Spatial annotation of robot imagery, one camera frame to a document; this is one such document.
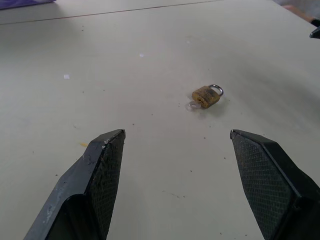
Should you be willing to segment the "bare person hand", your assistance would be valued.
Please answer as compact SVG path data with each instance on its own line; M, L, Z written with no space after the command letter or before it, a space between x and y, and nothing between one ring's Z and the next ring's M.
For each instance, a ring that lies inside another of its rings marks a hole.
M305 20L306 22L311 23L313 20L316 19L314 16L307 15L306 13L304 13L303 11L301 11L300 9L298 9L293 5L283 5L282 7L292 12L293 14L297 15L298 17Z

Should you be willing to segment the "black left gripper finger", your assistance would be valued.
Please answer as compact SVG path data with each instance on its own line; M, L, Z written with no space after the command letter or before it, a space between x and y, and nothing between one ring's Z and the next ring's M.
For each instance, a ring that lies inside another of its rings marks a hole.
M105 240L118 192L126 132L99 135L59 178L26 240Z
M281 146L233 129L230 139L242 187L266 240L318 240L320 188Z

